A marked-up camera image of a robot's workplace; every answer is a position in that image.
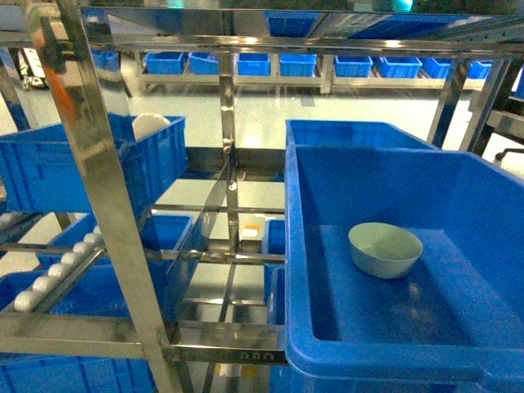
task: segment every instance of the blue storage crate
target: blue storage crate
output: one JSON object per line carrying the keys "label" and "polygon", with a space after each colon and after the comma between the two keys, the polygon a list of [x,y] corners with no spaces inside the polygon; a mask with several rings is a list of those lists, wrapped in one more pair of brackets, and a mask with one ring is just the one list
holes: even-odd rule
{"label": "blue storage crate", "polygon": [[91,51],[95,67],[102,70],[118,71],[120,65],[115,51]]}
{"label": "blue storage crate", "polygon": [[390,15],[367,29],[353,34],[355,39],[401,39],[445,29],[468,16],[452,15]]}
{"label": "blue storage crate", "polygon": [[378,121],[287,120],[286,144],[436,149]]}
{"label": "blue storage crate", "polygon": [[[524,391],[521,179],[470,153],[301,145],[286,171],[293,391]],[[351,262],[373,221],[421,240],[408,276]]]}
{"label": "blue storage crate", "polygon": [[144,57],[149,74],[182,74],[186,60],[185,52],[148,53]]}
{"label": "blue storage crate", "polygon": [[469,69],[468,78],[486,79],[490,73],[493,61],[474,61]]}
{"label": "blue storage crate", "polygon": [[[268,302],[268,324],[286,324],[285,296],[286,270],[283,266],[273,270]],[[287,393],[291,388],[291,368],[289,366],[271,366],[269,371],[269,393]]]}
{"label": "blue storage crate", "polygon": [[[190,215],[153,215],[150,219],[155,224],[156,238],[162,250],[177,250],[192,226],[192,216]],[[94,215],[86,215],[53,238],[49,245],[72,247],[75,243],[81,242],[87,233],[92,232],[95,226],[97,226],[97,221]],[[149,239],[154,238],[153,236],[152,233],[144,231],[142,240],[147,244],[150,241]],[[60,262],[61,259],[61,255],[51,253],[39,252],[36,256],[44,269],[49,269],[52,264]],[[111,260],[106,255],[97,264],[111,264]]]}
{"label": "blue storage crate", "polygon": [[219,58],[216,53],[192,52],[189,54],[189,70],[195,75],[218,75]]}
{"label": "blue storage crate", "polygon": [[317,55],[280,55],[281,76],[314,76]]}
{"label": "blue storage crate", "polygon": [[367,78],[372,66],[369,56],[335,56],[335,74],[338,77]]}
{"label": "blue storage crate", "polygon": [[433,79],[445,79],[451,67],[451,59],[434,59],[432,57],[422,57],[422,68]]}
{"label": "blue storage crate", "polygon": [[[265,222],[264,236],[262,237],[262,245],[260,248],[262,254],[278,254],[284,255],[286,253],[286,243],[284,240],[284,220],[283,219],[268,219]],[[264,303],[268,303],[269,290],[271,288],[271,277],[273,271],[282,267],[281,264],[264,264]]]}
{"label": "blue storage crate", "polygon": [[[147,199],[155,202],[188,166],[183,135],[185,118],[167,117],[171,121],[169,126],[136,144],[117,141],[129,194],[143,205],[148,204]],[[110,116],[110,123],[115,122],[124,120]],[[124,139],[133,140],[133,129],[127,123],[129,129],[124,130],[131,135],[124,135]],[[0,175],[10,211],[91,211],[61,124],[0,137]],[[133,182],[141,176],[145,176],[149,195]]]}
{"label": "blue storage crate", "polygon": [[417,57],[375,57],[384,78],[417,78],[422,63]]}
{"label": "blue storage crate", "polygon": [[269,55],[264,53],[241,53],[238,55],[238,74],[254,76],[271,75]]}
{"label": "blue storage crate", "polygon": [[273,37],[305,37],[320,12],[266,11],[265,26]]}
{"label": "blue storage crate", "polygon": [[[0,279],[0,307],[11,303],[42,271]],[[90,269],[51,314],[129,318],[111,266]],[[0,354],[2,393],[152,393],[146,360],[79,356]]]}

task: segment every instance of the metal rack frame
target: metal rack frame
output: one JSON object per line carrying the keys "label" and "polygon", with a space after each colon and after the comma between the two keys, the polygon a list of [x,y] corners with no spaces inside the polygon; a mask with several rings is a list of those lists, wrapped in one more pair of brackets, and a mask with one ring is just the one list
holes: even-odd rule
{"label": "metal rack frame", "polygon": [[[478,109],[470,122],[462,148],[480,152],[493,132],[505,132],[520,138],[514,131],[520,128],[513,126],[516,122],[522,122],[519,118],[522,114],[522,105],[518,100],[510,100],[508,96],[511,85],[522,67],[521,44],[499,43],[499,41],[476,43],[473,39],[465,43],[443,40],[351,40],[329,38],[325,35],[319,38],[259,37],[254,40],[251,37],[233,36],[233,10],[235,9],[233,4],[217,2],[202,6],[199,2],[191,1],[184,2],[182,11],[188,9],[221,12],[222,35],[211,36],[202,31],[202,35],[193,36],[145,34],[114,36],[111,34],[109,23],[97,22],[97,26],[89,25],[89,21],[82,19],[80,8],[120,6],[167,9],[169,4],[161,0],[154,2],[81,0],[78,4],[74,0],[53,2],[18,0],[15,3],[2,0],[0,2],[0,6],[13,4],[21,7],[23,11],[32,44],[41,55],[45,54],[43,58],[47,82],[82,174],[106,249],[96,249],[92,257],[65,278],[33,313],[20,314],[8,310],[1,312],[0,351],[147,359],[160,393],[175,391],[179,387],[186,392],[193,390],[187,361],[257,365],[287,363],[285,343],[282,339],[283,327],[224,322],[230,305],[259,305],[250,304],[247,300],[244,303],[243,300],[230,299],[236,266],[262,264],[266,260],[283,262],[280,255],[257,254],[250,249],[249,243],[239,241],[238,215],[268,211],[263,208],[242,208],[238,205],[239,174],[245,170],[250,176],[249,179],[266,181],[268,178],[275,178],[275,174],[281,174],[284,163],[282,151],[251,151],[251,149],[237,149],[235,146],[234,87],[235,84],[242,84],[242,79],[235,77],[234,53],[302,52],[319,53],[324,56],[363,53],[375,56],[386,53],[395,56],[408,53],[415,56],[453,57],[455,60],[448,78],[443,83],[429,137],[429,142],[437,146],[442,146],[460,93],[467,88],[469,59],[495,59],[493,70],[484,84],[481,98],[477,101]],[[310,9],[310,7],[304,4],[302,8],[297,7],[297,9]],[[314,28],[316,32],[329,31],[329,25],[323,27],[322,23],[329,23],[330,11],[344,10],[330,7],[328,4],[321,11],[325,12],[325,15],[319,18],[319,23]],[[471,29],[468,34],[468,37],[471,37]],[[28,43],[26,34],[0,34],[0,40],[2,45],[7,47],[24,46]],[[177,253],[149,251],[142,248],[137,222],[151,213],[151,207],[137,205],[129,197],[107,119],[107,112],[122,116],[129,115],[123,78],[119,71],[111,73],[97,71],[89,56],[93,48],[131,52],[155,50],[219,52],[217,82],[220,90],[224,144],[222,149],[188,149],[190,170],[186,173],[192,178],[214,178],[215,185],[203,206],[161,206],[162,209],[200,211],[196,226],[199,226],[201,232],[198,235],[195,233],[191,235],[202,237],[205,246],[201,249],[193,250],[189,243],[182,245],[180,252]],[[332,61],[325,61],[324,64],[332,65]],[[2,94],[6,99],[20,105],[22,100],[17,101],[20,92],[13,89],[8,82],[9,78],[0,75]],[[339,82],[334,79],[332,85],[337,86]],[[323,86],[323,88],[326,90],[330,86]],[[26,118],[26,122],[30,123],[29,117]],[[227,207],[222,207],[224,199],[227,201]],[[283,214],[283,210],[270,211]],[[229,239],[226,251],[224,245],[217,247],[217,243],[209,239],[216,216],[220,213],[228,215]],[[67,251],[44,245],[3,243],[0,246],[0,251],[42,250]],[[46,311],[74,286],[82,274],[104,252],[111,257],[131,318],[47,314]],[[165,321],[156,300],[147,268],[147,257],[176,258],[175,263],[178,264],[186,264],[194,260],[200,263],[228,264],[230,269],[226,291],[223,299],[218,303],[222,305],[219,321],[217,323]],[[140,278],[140,286],[136,285],[137,278]],[[195,301],[204,304],[216,302],[216,300]],[[212,380],[212,372],[213,367],[209,366],[210,378],[206,378],[208,388]]]}

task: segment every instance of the floor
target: floor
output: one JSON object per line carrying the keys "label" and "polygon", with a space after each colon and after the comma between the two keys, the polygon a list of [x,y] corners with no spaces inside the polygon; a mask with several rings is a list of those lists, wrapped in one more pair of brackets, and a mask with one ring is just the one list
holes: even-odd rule
{"label": "floor", "polygon": [[[221,147],[220,104],[217,88],[203,87],[159,87],[152,93],[142,93],[138,81],[134,78],[136,64],[127,59],[123,64],[123,73],[133,93],[129,99],[131,114],[155,112],[162,115],[184,115],[187,117],[186,144],[188,146]],[[471,113],[468,112],[471,94],[467,93],[458,104],[451,124],[445,149],[457,149],[462,141]],[[49,91],[27,93],[33,112],[39,125],[58,122],[56,108]],[[237,90],[236,121],[237,145],[251,148],[285,147],[286,119],[316,120],[380,120],[392,123],[407,132],[426,139],[432,117],[437,106],[438,93],[416,90],[354,90],[336,92],[320,96],[312,90],[299,88],[239,88]],[[12,133],[16,129],[5,105],[0,105],[0,134]],[[485,158],[493,160],[495,154],[505,147],[517,144],[494,136],[488,146]],[[524,177],[524,155],[508,155],[504,167]],[[180,180],[160,199],[160,203],[203,204],[207,192],[212,187],[209,181]],[[282,183],[239,184],[241,206],[263,206],[283,208],[284,195]],[[244,238],[261,239],[264,221],[263,215],[242,215],[241,232]],[[54,215],[47,215],[23,239],[23,242],[49,242],[60,232]],[[225,215],[220,215],[212,237],[226,238],[228,235]],[[0,263],[0,276],[14,271],[35,269],[38,261],[33,255],[8,253]],[[198,267],[188,291],[188,297],[221,298],[228,276],[227,268],[217,269],[212,265]],[[261,300],[263,294],[262,268],[240,266],[233,285],[233,298]],[[209,306],[198,311],[198,318],[216,320],[219,307]],[[235,319],[245,318],[251,322],[263,323],[264,309],[259,308],[250,314],[238,314]],[[235,370],[224,368],[216,375],[218,383],[213,391],[224,391],[225,378]],[[259,379],[242,380],[242,391],[256,391],[255,381],[267,380],[267,370],[259,372]],[[202,384],[202,372],[196,373],[196,386]]]}

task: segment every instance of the white ceramic bowl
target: white ceramic bowl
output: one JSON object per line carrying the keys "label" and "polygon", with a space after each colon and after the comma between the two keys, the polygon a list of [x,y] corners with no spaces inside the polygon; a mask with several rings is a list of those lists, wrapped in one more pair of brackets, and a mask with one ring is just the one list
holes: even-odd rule
{"label": "white ceramic bowl", "polygon": [[411,232],[384,223],[364,223],[350,230],[351,257],[363,272],[378,278],[400,278],[422,254]]}
{"label": "white ceramic bowl", "polygon": [[170,124],[164,116],[157,113],[142,113],[133,120],[134,137],[138,141]]}

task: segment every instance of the blue plastic bin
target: blue plastic bin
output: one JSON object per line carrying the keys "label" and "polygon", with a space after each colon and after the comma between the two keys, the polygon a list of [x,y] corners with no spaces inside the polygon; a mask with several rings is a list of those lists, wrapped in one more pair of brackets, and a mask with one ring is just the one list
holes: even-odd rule
{"label": "blue plastic bin", "polygon": [[238,55],[238,74],[254,76],[271,75],[269,55],[264,53],[241,53]]}
{"label": "blue plastic bin", "polygon": [[185,52],[148,53],[144,57],[149,74],[182,74],[186,60]]}
{"label": "blue plastic bin", "polygon": [[[156,238],[162,250],[177,250],[191,229],[193,217],[190,215],[154,215],[152,218],[156,228]],[[87,233],[94,230],[97,221],[94,215],[86,215],[74,224],[70,225],[64,232],[53,238],[51,246],[73,246],[81,242]],[[145,243],[154,238],[152,234],[142,233]],[[50,253],[38,253],[36,255],[44,269],[49,269],[52,264],[60,262],[61,255]],[[109,256],[102,257],[97,264],[111,264]]]}
{"label": "blue plastic bin", "polygon": [[265,26],[273,37],[305,37],[320,12],[266,11]]}
{"label": "blue plastic bin", "polygon": [[338,77],[367,78],[372,66],[369,56],[335,56],[335,74]]}
{"label": "blue plastic bin", "polygon": [[[0,279],[0,307],[29,287],[42,271]],[[129,311],[111,266],[90,269],[51,314],[128,318]],[[2,393],[152,393],[146,360],[78,356],[0,354]]]}
{"label": "blue plastic bin", "polygon": [[[293,391],[524,391],[521,179],[470,153],[301,145],[286,172]],[[405,278],[351,262],[373,221],[421,240]]]}
{"label": "blue plastic bin", "polygon": [[451,67],[451,59],[434,59],[433,57],[422,57],[422,68],[433,79],[445,79]]}
{"label": "blue plastic bin", "polygon": [[[285,296],[286,270],[283,266],[273,270],[268,301],[268,324],[286,324]],[[288,393],[291,388],[291,368],[288,366],[271,366],[269,371],[269,393]]]}
{"label": "blue plastic bin", "polygon": [[189,54],[189,70],[195,75],[218,75],[219,58],[216,53],[192,52]]}
{"label": "blue plastic bin", "polygon": [[91,51],[95,67],[102,70],[118,71],[118,55],[115,51]]}
{"label": "blue plastic bin", "polygon": [[465,20],[468,16],[451,15],[390,15],[367,29],[353,34],[351,38],[361,39],[401,39],[431,31],[445,29],[457,20]]}
{"label": "blue plastic bin", "polygon": [[[165,129],[136,144],[121,142],[119,147],[129,193],[144,205],[147,199],[155,202],[188,167],[183,135],[185,118],[167,117],[171,124]],[[110,122],[116,121],[123,120],[113,115]],[[0,137],[0,175],[10,211],[91,211],[61,124]],[[134,183],[142,176],[149,195]]]}
{"label": "blue plastic bin", "polygon": [[493,61],[474,61],[469,69],[468,78],[486,79],[490,73]]}
{"label": "blue plastic bin", "polygon": [[280,55],[281,76],[314,76],[317,55]]}
{"label": "blue plastic bin", "polygon": [[[286,242],[284,239],[284,220],[283,219],[269,219],[265,222],[264,236],[262,237],[262,245],[260,248],[262,254],[278,254],[284,255],[286,253]],[[271,289],[271,277],[273,271],[282,267],[282,264],[264,264],[264,303],[268,304],[269,290]]]}
{"label": "blue plastic bin", "polygon": [[286,126],[287,145],[436,149],[392,124],[378,121],[287,120]]}
{"label": "blue plastic bin", "polygon": [[417,57],[375,57],[384,78],[417,78],[422,63]]}

